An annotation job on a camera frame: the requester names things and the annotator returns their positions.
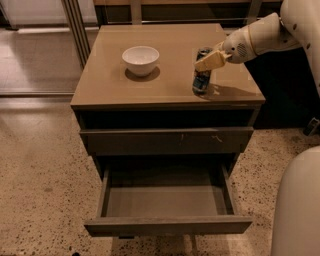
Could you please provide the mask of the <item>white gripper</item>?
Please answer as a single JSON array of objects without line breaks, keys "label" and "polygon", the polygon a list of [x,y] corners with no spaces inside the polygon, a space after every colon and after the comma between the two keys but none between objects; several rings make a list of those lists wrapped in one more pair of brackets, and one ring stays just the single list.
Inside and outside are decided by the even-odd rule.
[{"label": "white gripper", "polygon": [[250,27],[242,27],[217,43],[205,57],[197,60],[194,67],[199,72],[221,68],[226,61],[234,64],[244,63],[257,57],[251,41]]}]

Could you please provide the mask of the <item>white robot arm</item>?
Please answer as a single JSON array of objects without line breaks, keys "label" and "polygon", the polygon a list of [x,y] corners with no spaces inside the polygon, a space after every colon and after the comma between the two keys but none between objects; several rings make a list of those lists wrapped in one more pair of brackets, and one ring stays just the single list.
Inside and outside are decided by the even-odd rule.
[{"label": "white robot arm", "polygon": [[[303,48],[314,83],[320,85],[320,0],[283,0],[270,14],[233,33],[197,60],[207,71],[244,63],[270,51]],[[279,185],[271,256],[320,256],[320,146],[309,148],[286,167]]]}]

